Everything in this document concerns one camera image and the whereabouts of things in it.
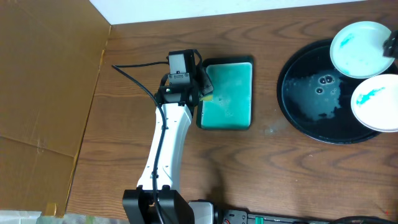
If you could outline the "green yellow sponge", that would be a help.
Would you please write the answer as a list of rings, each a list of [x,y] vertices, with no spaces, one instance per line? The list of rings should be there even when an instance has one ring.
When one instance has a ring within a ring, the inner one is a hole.
[[[212,100],[213,100],[213,95],[212,94],[205,95],[205,96],[200,98],[200,101],[212,101]]]

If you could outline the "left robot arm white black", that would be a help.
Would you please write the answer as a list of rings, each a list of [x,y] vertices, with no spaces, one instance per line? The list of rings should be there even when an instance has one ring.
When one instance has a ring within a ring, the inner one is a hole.
[[[130,223],[195,223],[214,218],[210,203],[195,208],[180,195],[183,147],[193,111],[206,91],[208,75],[201,64],[170,69],[156,94],[155,131],[144,171],[132,190],[125,190],[123,209]]]

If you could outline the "round black serving tray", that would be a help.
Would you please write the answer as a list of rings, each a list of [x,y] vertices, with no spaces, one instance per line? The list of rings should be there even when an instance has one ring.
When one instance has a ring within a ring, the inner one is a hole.
[[[367,141],[379,132],[361,124],[351,97],[361,79],[340,73],[330,59],[331,40],[319,40],[294,53],[277,82],[277,101],[301,133],[331,144]]]

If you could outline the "light green plate upper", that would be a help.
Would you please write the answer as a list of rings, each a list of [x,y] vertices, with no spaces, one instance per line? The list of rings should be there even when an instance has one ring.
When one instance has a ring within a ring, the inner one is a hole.
[[[383,56],[383,44],[392,34],[372,21],[350,24],[335,35],[330,45],[333,66],[351,78],[370,78],[386,71],[394,59]]]

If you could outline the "white plate with stain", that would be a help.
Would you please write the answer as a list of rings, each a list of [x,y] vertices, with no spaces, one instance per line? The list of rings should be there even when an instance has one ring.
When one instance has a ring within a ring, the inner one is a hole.
[[[384,133],[397,131],[397,75],[383,74],[359,84],[351,96],[355,118]]]

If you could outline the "brown cardboard panel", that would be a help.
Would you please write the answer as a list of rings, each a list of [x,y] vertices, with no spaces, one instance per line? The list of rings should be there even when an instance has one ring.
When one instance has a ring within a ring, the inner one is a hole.
[[[1,208],[65,213],[110,24],[89,1],[1,2]]]

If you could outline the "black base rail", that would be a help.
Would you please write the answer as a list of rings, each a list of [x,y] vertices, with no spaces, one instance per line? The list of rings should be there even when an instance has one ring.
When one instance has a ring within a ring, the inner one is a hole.
[[[218,209],[215,223],[224,224],[397,224],[397,222],[372,216],[349,216],[336,220],[299,218],[264,213],[250,213],[244,210]]]

